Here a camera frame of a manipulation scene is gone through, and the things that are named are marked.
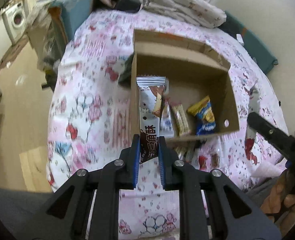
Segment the right hand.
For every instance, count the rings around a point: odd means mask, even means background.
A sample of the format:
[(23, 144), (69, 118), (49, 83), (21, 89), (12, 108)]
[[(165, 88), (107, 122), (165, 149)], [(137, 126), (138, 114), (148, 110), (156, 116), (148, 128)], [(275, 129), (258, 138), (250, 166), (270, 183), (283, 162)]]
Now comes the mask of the right hand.
[(281, 214), (280, 219), (283, 224), (295, 224), (295, 194), (290, 193), (294, 184), (294, 175), (289, 170), (282, 172), (261, 205), (263, 213)]

